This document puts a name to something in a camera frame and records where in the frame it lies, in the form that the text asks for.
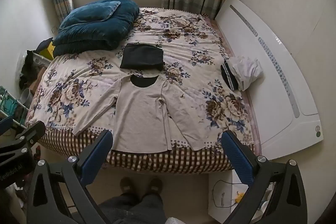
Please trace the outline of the operator legs and shoes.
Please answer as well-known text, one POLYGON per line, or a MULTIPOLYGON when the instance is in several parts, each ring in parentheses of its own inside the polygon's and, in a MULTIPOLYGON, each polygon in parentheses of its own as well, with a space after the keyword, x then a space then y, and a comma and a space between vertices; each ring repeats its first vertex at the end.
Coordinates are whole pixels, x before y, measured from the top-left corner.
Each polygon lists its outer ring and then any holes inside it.
POLYGON ((163 209, 161 192, 163 182, 153 178, 145 194, 139 196, 135 184, 129 177, 120 181, 122 194, 104 201, 99 208, 110 223, 165 223, 167 217, 163 209))

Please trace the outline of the cardboard box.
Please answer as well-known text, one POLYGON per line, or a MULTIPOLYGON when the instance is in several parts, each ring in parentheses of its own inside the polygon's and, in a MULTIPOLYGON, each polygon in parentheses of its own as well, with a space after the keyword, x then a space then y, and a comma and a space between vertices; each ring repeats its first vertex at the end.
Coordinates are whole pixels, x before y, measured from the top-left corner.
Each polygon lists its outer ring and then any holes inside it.
POLYGON ((46 67, 42 67, 37 75, 37 79, 34 80, 33 83, 29 86, 29 90, 32 95, 36 93, 45 71, 46 71, 46 67))

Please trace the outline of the floral bed blanket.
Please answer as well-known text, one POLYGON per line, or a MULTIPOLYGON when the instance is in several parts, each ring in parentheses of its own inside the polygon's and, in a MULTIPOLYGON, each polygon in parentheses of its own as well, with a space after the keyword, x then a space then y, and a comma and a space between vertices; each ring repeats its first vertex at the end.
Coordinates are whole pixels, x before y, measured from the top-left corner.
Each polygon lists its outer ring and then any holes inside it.
POLYGON ((142 8, 117 49, 56 57, 26 124, 42 121, 40 143, 66 156, 109 130, 108 163, 138 172, 230 169, 221 147, 225 130, 260 151, 245 95, 232 91, 221 74, 231 54, 205 17, 142 8))

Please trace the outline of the black clothes on rack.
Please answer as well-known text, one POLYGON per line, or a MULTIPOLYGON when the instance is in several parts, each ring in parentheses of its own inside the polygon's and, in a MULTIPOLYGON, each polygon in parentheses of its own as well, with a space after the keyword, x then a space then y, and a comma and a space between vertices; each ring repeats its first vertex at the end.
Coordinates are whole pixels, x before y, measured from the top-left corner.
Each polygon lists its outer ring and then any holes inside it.
POLYGON ((19 72, 19 89, 25 90, 38 78, 40 68, 34 63, 33 51, 26 51, 24 63, 19 72))

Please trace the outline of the teal velvet pillow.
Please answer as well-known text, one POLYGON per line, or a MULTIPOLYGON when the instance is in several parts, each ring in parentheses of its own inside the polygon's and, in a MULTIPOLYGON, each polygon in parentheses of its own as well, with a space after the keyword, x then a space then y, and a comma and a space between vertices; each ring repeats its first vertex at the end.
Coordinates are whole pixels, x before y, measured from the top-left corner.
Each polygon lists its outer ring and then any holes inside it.
POLYGON ((90 3, 81 6, 71 11, 65 17, 60 24, 59 31, 67 30, 73 26, 106 21, 113 15, 120 5, 120 1, 109 1, 90 3))

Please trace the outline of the folded teal velvet quilt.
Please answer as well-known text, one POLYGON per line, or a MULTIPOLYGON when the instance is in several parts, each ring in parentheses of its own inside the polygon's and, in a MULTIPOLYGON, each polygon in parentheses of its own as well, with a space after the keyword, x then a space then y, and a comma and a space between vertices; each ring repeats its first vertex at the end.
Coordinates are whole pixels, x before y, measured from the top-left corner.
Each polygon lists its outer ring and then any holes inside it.
POLYGON ((111 51, 120 45, 131 32, 139 15, 139 6, 132 0, 100 0, 92 3, 109 1, 120 1, 121 5, 106 21, 58 30, 58 35, 52 42, 55 46, 54 57, 85 51, 111 51))

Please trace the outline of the white and black clothes pile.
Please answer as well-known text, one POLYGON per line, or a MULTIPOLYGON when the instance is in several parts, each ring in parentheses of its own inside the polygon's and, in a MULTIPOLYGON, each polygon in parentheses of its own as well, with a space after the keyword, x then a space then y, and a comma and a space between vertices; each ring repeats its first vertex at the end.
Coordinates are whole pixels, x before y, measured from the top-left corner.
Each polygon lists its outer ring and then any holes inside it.
POLYGON ((220 69, 224 82, 232 91, 243 92, 263 76, 263 70, 258 59, 252 60, 243 56, 225 59, 220 69))

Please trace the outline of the beige long-sleeve shirt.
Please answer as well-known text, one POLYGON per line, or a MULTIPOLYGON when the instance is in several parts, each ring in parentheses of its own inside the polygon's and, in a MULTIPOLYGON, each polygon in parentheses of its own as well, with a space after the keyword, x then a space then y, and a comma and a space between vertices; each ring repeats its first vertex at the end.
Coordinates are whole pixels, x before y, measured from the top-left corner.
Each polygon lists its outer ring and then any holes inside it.
POLYGON ((187 144, 203 149, 205 133, 189 113, 181 93, 161 76, 125 76, 117 80, 79 116, 72 133, 79 135, 112 106, 116 107, 113 150, 127 153, 161 153, 172 149, 169 119, 187 144))

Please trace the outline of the folded black garment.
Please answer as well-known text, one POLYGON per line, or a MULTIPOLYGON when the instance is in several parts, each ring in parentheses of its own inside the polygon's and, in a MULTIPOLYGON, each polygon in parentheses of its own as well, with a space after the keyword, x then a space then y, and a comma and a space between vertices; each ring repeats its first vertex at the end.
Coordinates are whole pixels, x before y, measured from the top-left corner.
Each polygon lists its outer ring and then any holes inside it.
POLYGON ((127 43, 123 50, 120 68, 162 71, 164 65, 162 49, 149 44, 127 43))

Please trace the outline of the white bedside cabinet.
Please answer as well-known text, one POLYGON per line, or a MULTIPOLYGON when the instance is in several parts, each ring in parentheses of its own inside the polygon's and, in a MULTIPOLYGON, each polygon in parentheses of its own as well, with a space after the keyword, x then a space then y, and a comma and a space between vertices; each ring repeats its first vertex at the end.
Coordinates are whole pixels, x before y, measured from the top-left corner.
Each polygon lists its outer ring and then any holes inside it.
POLYGON ((224 223, 247 190, 248 186, 240 181, 235 170, 210 174, 209 216, 218 223, 224 223))

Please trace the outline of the teal storage rack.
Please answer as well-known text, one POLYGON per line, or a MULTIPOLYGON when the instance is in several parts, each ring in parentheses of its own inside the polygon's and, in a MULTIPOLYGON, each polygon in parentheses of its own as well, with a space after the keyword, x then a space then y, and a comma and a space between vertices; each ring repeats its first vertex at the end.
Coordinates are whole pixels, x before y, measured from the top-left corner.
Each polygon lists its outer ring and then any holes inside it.
POLYGON ((17 126, 26 129, 26 117, 28 108, 17 100, 3 86, 0 87, 1 117, 10 117, 17 126))

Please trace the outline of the white glossy headboard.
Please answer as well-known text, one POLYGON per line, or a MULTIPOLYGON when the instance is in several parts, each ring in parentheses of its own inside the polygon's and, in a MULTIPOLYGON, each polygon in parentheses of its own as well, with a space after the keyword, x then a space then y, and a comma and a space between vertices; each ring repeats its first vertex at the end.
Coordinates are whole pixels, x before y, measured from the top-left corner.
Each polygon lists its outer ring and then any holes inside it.
POLYGON ((215 18, 235 56, 258 59, 261 78, 248 88, 262 154, 287 156, 323 140, 318 110, 298 65, 276 34, 239 0, 215 18))

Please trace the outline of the grey plastic bucket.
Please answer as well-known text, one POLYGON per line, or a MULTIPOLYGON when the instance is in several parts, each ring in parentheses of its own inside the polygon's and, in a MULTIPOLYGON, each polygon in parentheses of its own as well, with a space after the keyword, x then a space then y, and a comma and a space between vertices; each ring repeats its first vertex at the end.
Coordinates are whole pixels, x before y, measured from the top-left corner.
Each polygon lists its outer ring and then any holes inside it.
POLYGON ((31 102, 33 101, 33 94, 30 91, 29 88, 26 88, 24 91, 22 91, 20 102, 26 107, 30 108, 31 102))

